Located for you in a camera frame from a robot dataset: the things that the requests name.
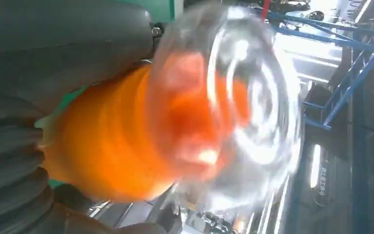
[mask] metal bolt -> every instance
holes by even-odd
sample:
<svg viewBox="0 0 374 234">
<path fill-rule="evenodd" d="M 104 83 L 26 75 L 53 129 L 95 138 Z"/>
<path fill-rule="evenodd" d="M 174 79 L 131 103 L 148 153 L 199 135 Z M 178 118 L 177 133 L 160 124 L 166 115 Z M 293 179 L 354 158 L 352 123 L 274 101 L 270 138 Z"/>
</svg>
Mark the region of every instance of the metal bolt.
<svg viewBox="0 0 374 234">
<path fill-rule="evenodd" d="M 151 32 L 152 32 L 152 35 L 153 35 L 154 37 L 159 37 L 159 36 L 161 36 L 161 34 L 163 33 L 163 32 L 161 32 L 161 29 L 160 29 L 159 27 L 153 27 L 153 28 L 151 29 Z"/>
</svg>

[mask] blue steel beam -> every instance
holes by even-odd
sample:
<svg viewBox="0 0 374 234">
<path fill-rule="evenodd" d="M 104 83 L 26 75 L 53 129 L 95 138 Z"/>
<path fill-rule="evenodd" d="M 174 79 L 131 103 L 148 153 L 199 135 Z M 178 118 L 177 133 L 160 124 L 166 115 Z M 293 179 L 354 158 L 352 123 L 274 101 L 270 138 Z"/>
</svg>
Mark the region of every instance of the blue steel beam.
<svg viewBox="0 0 374 234">
<path fill-rule="evenodd" d="M 346 41 L 346 40 L 340 40 L 340 39 L 332 39 L 332 38 L 313 35 L 309 33 L 303 33 L 303 32 L 299 32 L 299 31 L 295 31 L 291 29 L 284 29 L 284 28 L 279 28 L 279 27 L 274 27 L 274 28 L 278 33 L 285 34 L 285 35 L 291 35 L 291 36 L 312 39 L 312 40 L 317 40 L 317 41 L 322 41 L 322 42 L 327 42 L 327 43 L 334 43 L 337 46 L 348 46 L 348 47 L 355 47 L 358 49 L 374 51 L 374 45 L 369 45 L 369 44 L 365 44 L 365 43 L 358 42 L 358 41 Z"/>
<path fill-rule="evenodd" d="M 335 35 L 337 38 L 340 38 L 340 39 L 343 39 L 343 40 L 348 40 L 348 41 L 355 41 L 347 36 L 344 36 L 344 35 L 341 35 L 339 33 L 335 33 L 335 32 L 332 32 L 331 30 L 327 29 L 327 28 L 324 28 L 324 27 L 321 27 L 315 23 L 312 23 L 312 22 L 309 22 L 309 23 L 306 23 L 307 25 L 311 26 L 311 27 L 314 27 L 320 31 L 323 31 L 325 33 L 328 33 L 328 34 L 331 34 L 331 35 Z"/>
<path fill-rule="evenodd" d="M 250 12 L 260 14 L 262 12 L 261 9 L 250 9 Z M 273 13 L 273 12 L 268 12 L 267 13 L 267 18 L 269 19 L 278 19 L 278 20 L 288 20 L 288 21 L 293 21 L 293 22 L 299 22 L 299 23 L 309 23 L 313 22 L 316 25 L 326 27 L 326 28 L 336 28 L 340 29 L 343 31 L 356 31 L 356 32 L 364 32 L 364 33 L 372 33 L 374 34 L 374 30 L 372 29 L 367 29 L 367 28 L 358 28 L 358 27 L 352 27 L 352 26 L 344 26 L 344 25 L 339 25 L 339 24 L 334 24 L 334 23 L 327 23 L 327 22 L 321 22 L 321 21 L 316 21 L 316 20 L 311 20 L 311 19 L 304 19 L 300 17 L 294 17 L 294 16 L 287 16 L 279 13 Z"/>
<path fill-rule="evenodd" d="M 312 125 L 314 127 L 323 128 L 324 130 L 330 131 L 331 127 L 328 125 L 323 125 L 320 122 L 311 120 L 308 116 L 304 116 L 305 123 Z"/>
<path fill-rule="evenodd" d="M 311 103 L 311 102 L 304 101 L 303 104 L 306 105 L 306 106 L 309 106 L 309 107 L 313 107 L 315 109 L 319 109 L 319 110 L 323 109 L 323 106 L 316 105 L 316 104 Z"/>
<path fill-rule="evenodd" d="M 345 104 L 345 102 L 348 100 L 348 98 L 351 96 L 353 91 L 357 86 L 361 84 L 361 82 L 365 79 L 365 77 L 368 75 L 368 73 L 374 68 L 374 54 L 369 60 L 369 62 L 366 64 L 366 66 L 363 68 L 362 72 L 359 72 L 359 75 L 355 80 L 353 80 L 353 83 L 351 86 L 348 87 L 346 92 L 343 94 L 342 98 L 336 103 L 335 107 L 332 108 L 329 115 L 326 117 L 326 119 L 323 122 L 323 125 L 328 125 L 332 119 L 336 116 L 338 111 L 342 108 L 342 106 Z"/>
<path fill-rule="evenodd" d="M 342 79 L 342 81 L 340 82 L 340 84 L 343 84 L 344 82 L 349 82 L 349 80 L 352 80 L 351 79 L 351 75 L 352 75 L 352 72 L 355 70 L 356 66 L 358 65 L 358 63 L 360 63 L 363 59 L 365 55 L 365 51 L 362 50 L 359 54 L 359 56 L 355 59 L 355 61 L 352 63 L 352 66 L 351 68 L 348 70 L 348 72 L 346 73 L 345 77 Z M 331 105 L 331 103 L 334 101 L 334 99 L 337 97 L 338 95 L 338 92 L 343 88 L 343 85 L 340 85 L 333 93 L 333 95 L 330 97 L 330 99 L 327 101 L 327 103 L 325 104 L 324 108 L 326 109 L 329 105 Z"/>
</svg>

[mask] bottle mouth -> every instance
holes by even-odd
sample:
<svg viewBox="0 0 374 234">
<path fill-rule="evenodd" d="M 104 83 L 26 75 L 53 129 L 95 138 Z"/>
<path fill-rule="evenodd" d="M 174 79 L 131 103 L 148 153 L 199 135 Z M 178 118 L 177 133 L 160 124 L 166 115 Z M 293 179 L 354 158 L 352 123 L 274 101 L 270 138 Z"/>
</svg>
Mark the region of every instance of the bottle mouth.
<svg viewBox="0 0 374 234">
<path fill-rule="evenodd" d="M 179 188 L 193 184 L 204 203 L 239 206 L 284 182 L 300 140 L 292 69 L 245 9 L 202 5 L 166 30 L 147 112 L 159 151 L 183 178 Z"/>
</svg>

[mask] green panel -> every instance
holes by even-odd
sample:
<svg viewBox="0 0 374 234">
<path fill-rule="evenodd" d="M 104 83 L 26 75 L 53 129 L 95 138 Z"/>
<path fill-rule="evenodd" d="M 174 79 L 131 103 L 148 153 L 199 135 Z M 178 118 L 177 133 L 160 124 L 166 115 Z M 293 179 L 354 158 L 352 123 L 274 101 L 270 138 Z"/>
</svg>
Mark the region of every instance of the green panel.
<svg viewBox="0 0 374 234">
<path fill-rule="evenodd" d="M 119 0 L 143 6 L 151 13 L 154 22 L 169 22 L 174 19 L 174 0 Z"/>
</svg>

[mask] orange preform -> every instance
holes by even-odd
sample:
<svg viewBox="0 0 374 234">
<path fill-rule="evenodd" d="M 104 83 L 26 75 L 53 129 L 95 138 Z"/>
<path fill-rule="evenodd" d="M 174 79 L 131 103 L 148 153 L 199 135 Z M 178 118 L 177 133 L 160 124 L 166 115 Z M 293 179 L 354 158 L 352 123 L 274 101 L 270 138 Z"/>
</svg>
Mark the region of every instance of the orange preform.
<svg viewBox="0 0 374 234">
<path fill-rule="evenodd" d="M 89 87 L 45 126 L 41 149 L 50 177 L 74 184 L 90 197 L 123 202 L 155 198 L 183 176 L 215 176 L 232 155 L 211 150 L 220 149 L 237 125 L 229 112 L 225 79 L 216 77 L 220 118 L 215 122 L 203 57 L 171 59 L 184 61 L 183 66 L 165 66 L 162 75 L 176 75 L 184 87 L 151 86 L 151 67 L 146 65 Z M 235 121 L 244 125 L 249 119 L 247 89 L 234 82 Z"/>
</svg>

